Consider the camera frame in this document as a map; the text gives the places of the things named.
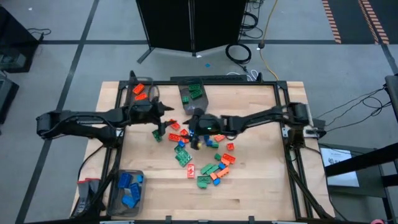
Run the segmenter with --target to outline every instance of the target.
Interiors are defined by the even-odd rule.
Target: blue lego brick
[[[122,176],[120,176],[120,180],[118,183],[118,188],[128,188],[130,185],[130,181],[132,179],[132,175],[129,173],[122,173]]]
[[[223,169],[225,169],[225,164],[223,164],[222,162],[220,162],[220,164],[218,164],[218,167],[221,169],[221,170],[223,170]]]
[[[181,140],[178,142],[178,145],[179,145],[180,147],[185,147],[185,143],[184,143],[183,141],[181,141]]]
[[[132,197],[125,195],[122,198],[122,203],[127,205],[129,208],[134,208],[137,204],[137,201],[135,201]]]
[[[139,193],[139,186],[138,183],[132,183],[130,184],[130,192],[132,198],[138,202],[141,199],[141,194]]]
[[[213,181],[213,184],[214,184],[215,186],[217,186],[220,182],[221,182],[221,181],[220,181],[220,178],[217,178],[217,179],[215,179],[215,180]]]
[[[213,141],[212,140],[209,140],[209,141],[206,142],[206,146],[210,146],[211,147],[212,145],[213,145]]]
[[[142,184],[142,181],[144,181],[144,176],[143,175],[138,175],[137,176],[137,182],[139,182],[140,184]]]

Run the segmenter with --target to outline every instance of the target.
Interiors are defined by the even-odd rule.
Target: orange lego brick
[[[235,157],[233,157],[233,156],[231,156],[231,155],[229,155],[227,153],[224,153],[223,158],[228,160],[228,161],[230,161],[232,164],[235,163],[235,159],[236,159]]]
[[[140,94],[144,90],[145,86],[143,84],[138,84],[132,92],[135,93],[136,95]]]
[[[234,144],[233,144],[233,143],[228,143],[228,144],[226,145],[226,148],[227,148],[229,151],[232,151],[232,150],[234,150],[234,149],[235,149],[235,147],[234,147]]]
[[[169,140],[170,141],[176,141],[179,142],[181,140],[181,137],[178,134],[169,134]]]
[[[224,164],[224,165],[226,165],[226,166],[228,166],[229,165],[229,163],[230,163],[230,161],[228,161],[228,160],[226,160],[225,158],[221,158],[221,162]]]
[[[225,135],[222,135],[222,134],[217,134],[215,137],[214,137],[214,140],[216,140],[216,142],[220,142],[220,141],[222,141],[222,140],[224,140],[225,139]]]
[[[222,178],[225,174],[229,173],[229,167],[226,167],[225,169],[219,171],[217,173],[217,177]]]
[[[211,174],[210,174],[210,177],[211,177],[213,180],[217,179],[217,175],[216,175],[215,173],[211,173]]]
[[[134,97],[135,100],[144,100],[146,98],[148,98],[146,93],[141,93],[140,95]]]
[[[195,178],[195,165],[188,164],[187,177],[188,178]]]

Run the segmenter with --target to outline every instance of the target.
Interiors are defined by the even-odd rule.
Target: blue lego bricks in container
[[[139,193],[139,186],[138,183],[132,183],[130,184],[130,192],[131,196],[135,201],[139,201],[141,199],[141,194]]]
[[[125,195],[122,198],[122,203],[127,205],[129,208],[134,208],[137,204],[137,201],[135,201],[132,197]]]
[[[221,182],[221,181],[220,181],[220,178],[217,178],[217,179],[215,179],[215,180],[213,181],[213,184],[214,184],[215,186],[217,186],[220,182]]]
[[[143,175],[138,175],[138,176],[137,176],[137,182],[139,182],[140,184],[142,184],[142,181],[144,181],[144,176],[143,176]]]
[[[132,175],[129,173],[122,173],[122,175],[120,176],[120,180],[119,180],[119,184],[118,184],[118,188],[122,189],[122,188],[128,188],[130,185],[130,181],[132,179]]]
[[[218,167],[221,169],[221,170],[223,170],[223,169],[225,169],[225,164],[223,164],[222,162],[220,162],[220,164],[218,164]]]

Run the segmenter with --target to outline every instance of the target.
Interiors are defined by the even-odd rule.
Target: lego brick
[[[217,177],[218,178],[222,178],[224,175],[226,175],[227,173],[229,173],[229,167],[225,167],[225,169],[219,171],[217,173]]]
[[[214,158],[215,158],[217,161],[220,161],[220,160],[221,160],[221,155],[218,154],[218,153],[216,153],[216,154],[214,155]]]
[[[138,202],[141,199],[141,194],[139,193],[139,186],[137,182],[130,184],[130,193],[132,198],[136,202]]]
[[[119,179],[119,183],[118,183],[118,188],[122,189],[122,188],[128,188],[130,185],[130,181],[131,181],[132,175],[129,173],[122,173],[122,175],[120,176]]]
[[[176,141],[179,142],[181,140],[181,137],[178,134],[169,134],[169,140],[170,141]]]
[[[217,186],[220,182],[221,182],[220,178],[217,178],[217,179],[213,180],[214,186]]]
[[[189,85],[189,86],[188,86],[188,90],[189,90],[190,92],[200,90],[200,85],[199,85],[199,84]]]
[[[223,154],[223,158],[228,160],[228,161],[230,161],[232,164],[235,163],[235,159],[236,159],[235,157],[229,155],[228,153],[224,153]]]
[[[223,169],[225,169],[226,165],[223,164],[222,162],[220,162],[220,164],[218,164],[218,167],[219,167],[221,170],[223,170]]]
[[[162,136],[159,136],[158,130],[153,131],[152,135],[155,137],[157,142],[161,142],[162,141]]]
[[[183,96],[183,97],[181,98],[181,100],[182,100],[182,104],[187,104],[187,103],[189,103],[189,97],[188,97],[188,96]]]
[[[206,146],[211,147],[212,145],[213,145],[213,141],[212,141],[212,140],[208,140],[208,141],[206,142]]]
[[[224,164],[224,165],[226,165],[226,166],[228,166],[231,162],[230,161],[228,161],[228,160],[226,160],[226,159],[224,159],[224,158],[221,158],[221,162]]]
[[[206,183],[202,183],[202,182],[197,182],[197,186],[200,189],[206,189],[207,188],[207,184]]]
[[[206,171],[207,175],[210,175],[211,173],[215,172],[216,170],[218,170],[218,165],[214,165],[212,168],[210,168],[208,171]]]
[[[187,177],[188,178],[195,178],[195,165],[188,164],[187,167]]]
[[[138,175],[137,176],[137,182],[142,184],[142,181],[144,181],[144,176],[143,175]]]
[[[133,199],[133,197],[130,197],[128,195],[124,195],[123,198],[122,198],[122,203],[127,205],[127,207],[129,207],[129,208],[134,208],[136,206],[136,204],[137,204],[137,201],[135,201]]]
[[[211,174],[210,174],[210,177],[211,177],[213,180],[217,179],[217,175],[216,175],[215,173],[211,173]]]
[[[220,142],[220,141],[222,141],[222,140],[224,140],[225,139],[225,135],[222,135],[222,134],[217,134],[215,137],[214,137],[214,140],[216,140],[216,142]]]
[[[228,143],[228,144],[226,145],[226,148],[227,148],[227,150],[229,150],[229,151],[232,151],[232,150],[234,150],[234,149],[235,149],[235,147],[234,147],[234,144],[233,144],[233,143]]]
[[[178,142],[178,145],[179,145],[180,147],[185,147],[185,143],[184,143],[182,140],[180,140],[180,141]]]
[[[200,170],[200,173],[201,174],[206,174],[206,172],[208,171],[208,170],[210,170],[210,168],[212,168],[213,167],[213,164],[207,164],[204,168],[202,168],[201,170]]]
[[[199,183],[206,183],[206,184],[210,184],[211,183],[211,177],[208,176],[198,176],[198,182]]]
[[[182,149],[179,153],[177,153],[175,158],[180,163],[180,166],[185,167],[189,163],[189,161],[191,161],[192,156],[187,153],[186,150]]]
[[[144,100],[146,98],[148,98],[146,93],[141,93],[140,95],[134,97],[135,100]]]
[[[140,94],[143,90],[144,90],[145,86],[143,84],[138,84],[133,90],[132,92],[136,95]]]

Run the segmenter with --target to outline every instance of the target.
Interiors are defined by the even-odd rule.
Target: black stripe on floor
[[[398,44],[398,1],[368,0],[390,44]]]
[[[358,0],[328,0],[342,44],[374,44]]]

